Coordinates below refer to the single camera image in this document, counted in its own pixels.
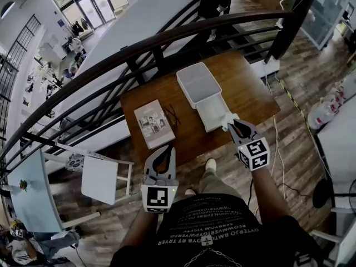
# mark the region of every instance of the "shoe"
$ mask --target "shoe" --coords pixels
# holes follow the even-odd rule
[[[193,189],[187,189],[185,190],[185,195],[196,195],[196,192]]]
[[[225,11],[227,10],[227,7],[223,7],[221,5],[218,6],[217,10],[220,12],[220,15],[223,15]]]
[[[216,161],[213,158],[210,158],[205,164],[205,171],[206,172],[213,172],[216,173]]]
[[[216,39],[216,35],[215,35],[215,34],[211,34],[211,35],[209,36],[209,39],[208,39],[206,42],[211,42],[211,41],[213,41],[214,39]]]

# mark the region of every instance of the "book cover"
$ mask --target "book cover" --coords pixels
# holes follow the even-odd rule
[[[134,113],[149,149],[154,149],[175,139],[158,100],[134,110]]]

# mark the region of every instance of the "white desk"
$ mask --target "white desk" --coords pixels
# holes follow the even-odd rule
[[[349,99],[339,113],[318,133],[334,193],[348,193],[356,179],[355,169],[356,96]],[[349,197],[335,197],[335,207],[350,209]]]
[[[57,233],[100,216],[100,213],[96,212],[76,220],[62,222],[44,167],[45,160],[42,152],[37,150],[7,177],[8,184],[16,186],[11,192],[16,216],[28,231]],[[27,192],[19,188],[20,180],[27,181]]]

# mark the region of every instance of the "light blue table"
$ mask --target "light blue table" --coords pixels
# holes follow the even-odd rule
[[[16,217],[23,222],[27,231],[58,233],[65,228],[100,216],[100,213],[96,212],[76,220],[61,221],[51,193],[41,150],[37,150],[22,162],[7,179],[9,185],[15,186],[11,192],[11,199]],[[20,180],[27,181],[27,192],[19,188]]]

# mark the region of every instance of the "black t-shirt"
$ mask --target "black t-shirt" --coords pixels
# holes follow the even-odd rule
[[[293,217],[281,217],[262,226],[242,199],[201,194],[172,205],[154,246],[126,246],[115,253],[110,266],[147,264],[321,266],[322,255],[314,239]]]

